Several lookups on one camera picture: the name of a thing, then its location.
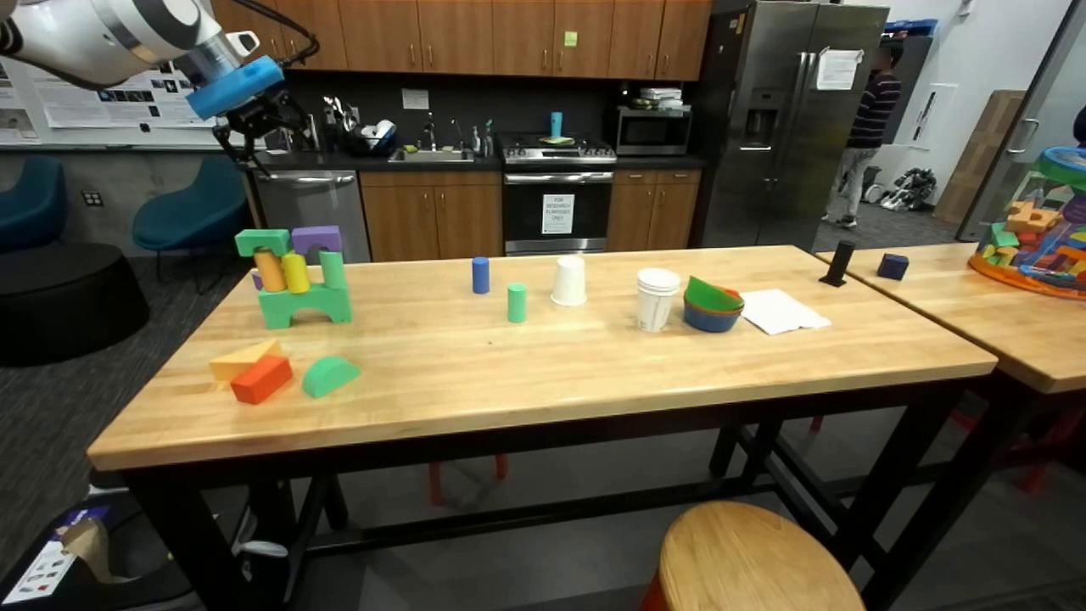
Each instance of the gray pants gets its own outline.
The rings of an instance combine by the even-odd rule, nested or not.
[[[844,154],[841,155],[837,177],[833,181],[833,188],[830,189],[830,201],[825,204],[828,214],[833,207],[834,201],[844,200],[846,214],[856,216],[856,212],[860,208],[863,170],[871,165],[871,160],[874,158],[876,152],[879,149],[845,149]]]

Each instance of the butcher block tabletop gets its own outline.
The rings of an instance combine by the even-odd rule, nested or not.
[[[577,421],[637,412],[980,377],[996,358],[863,282],[818,281],[826,265],[794,246],[588,254],[588,302],[550,297],[555,256],[492,258],[491,292],[470,259],[346,266],[354,321],[302,313],[268,331],[247,276],[88,450],[124,470],[299,449]],[[682,322],[636,328],[642,267],[740,291],[779,288],[832,321],[768,336],[745,320],[724,334]],[[319,277],[319,268],[310,270]],[[506,320],[506,287],[528,287],[528,317]],[[276,339],[294,378],[263,404],[238,403],[207,362]],[[362,374],[319,399],[305,371],[342,357]]]
[[[976,243],[857,250],[848,275],[999,357],[999,369],[1045,394],[1086,389],[1086,302],[1038,294],[974,271]],[[875,271],[909,257],[900,281]],[[829,260],[832,252],[819,253]]]

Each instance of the teal chair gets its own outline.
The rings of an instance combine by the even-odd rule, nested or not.
[[[64,230],[67,205],[61,162],[28,156],[15,186],[0,192],[0,252],[56,241]]]
[[[226,155],[205,156],[191,184],[151,199],[139,208],[132,220],[132,241],[154,251],[161,280],[163,252],[223,244],[243,229],[248,219],[241,173]]]

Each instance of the white paper cup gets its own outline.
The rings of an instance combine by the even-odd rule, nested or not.
[[[551,300],[567,308],[581,305],[586,298],[584,294],[584,258],[580,256],[559,256],[554,276],[554,290]]]
[[[679,273],[659,267],[637,271],[637,328],[659,333],[671,316],[671,300],[682,280]]]

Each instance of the blue bowl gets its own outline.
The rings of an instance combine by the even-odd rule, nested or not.
[[[705,310],[692,307],[690,303],[683,300],[682,320],[690,327],[708,333],[731,331],[742,314],[743,309],[741,308],[727,315],[711,315]]]

